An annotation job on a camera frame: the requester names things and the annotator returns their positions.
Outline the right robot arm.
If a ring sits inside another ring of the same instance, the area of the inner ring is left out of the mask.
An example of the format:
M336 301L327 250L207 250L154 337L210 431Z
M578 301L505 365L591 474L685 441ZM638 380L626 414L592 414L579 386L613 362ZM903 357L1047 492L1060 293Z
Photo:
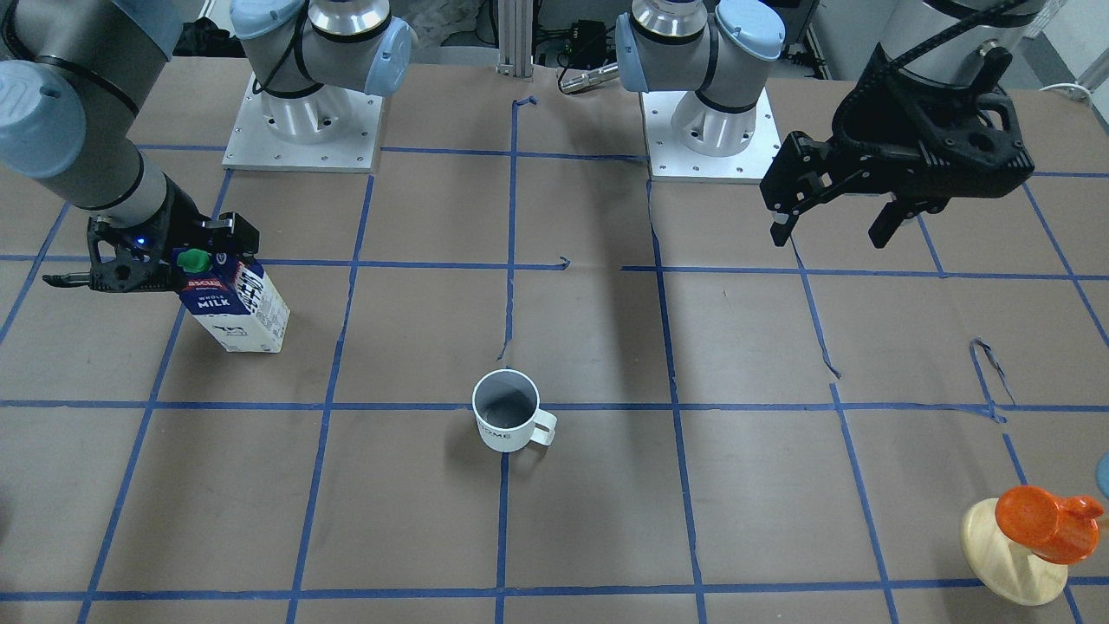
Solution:
M413 27L388 1L233 1L230 23L275 104L395 94ZM88 213L90 268L55 288L183 291L201 254L250 263L260 233L208 218L128 139L184 30L171 1L4 1L3 164Z

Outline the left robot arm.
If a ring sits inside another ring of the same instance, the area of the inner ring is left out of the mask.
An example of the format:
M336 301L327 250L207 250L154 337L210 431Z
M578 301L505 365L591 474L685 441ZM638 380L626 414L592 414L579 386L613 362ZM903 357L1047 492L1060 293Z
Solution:
M1034 172L1013 100L1001 88L1041 1L901 1L831 137L788 132L760 190L783 246L801 216L844 194L891 194L868 236L884 248L904 221L953 198L1001 198ZM729 157L754 129L784 23L760 1L634 1L615 23L627 91L681 92L683 145Z

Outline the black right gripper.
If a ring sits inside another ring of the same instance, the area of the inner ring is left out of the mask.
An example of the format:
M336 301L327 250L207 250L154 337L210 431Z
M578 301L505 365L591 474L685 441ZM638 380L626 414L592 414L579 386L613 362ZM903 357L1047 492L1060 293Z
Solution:
M260 231L237 212L210 218L177 186L142 224L123 228L106 218L88 219L88 272L43 274L53 288L94 291L179 291L186 285L173 252L197 248L223 253L247 265L260 252Z

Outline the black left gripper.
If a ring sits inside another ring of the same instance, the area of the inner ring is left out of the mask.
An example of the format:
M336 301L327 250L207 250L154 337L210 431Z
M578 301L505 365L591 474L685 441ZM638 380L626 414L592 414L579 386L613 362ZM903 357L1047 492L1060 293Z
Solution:
M1001 198L1032 174L1013 100L998 84L1013 61L1008 49L979 55L983 65L966 88L901 70L879 76L891 60L875 47L857 82L864 92L840 103L830 143L804 132L781 140L759 183L774 217L773 245L787 244L805 212L840 194L892 193L898 198L868 229L872 246L884 249L922 212L915 200Z

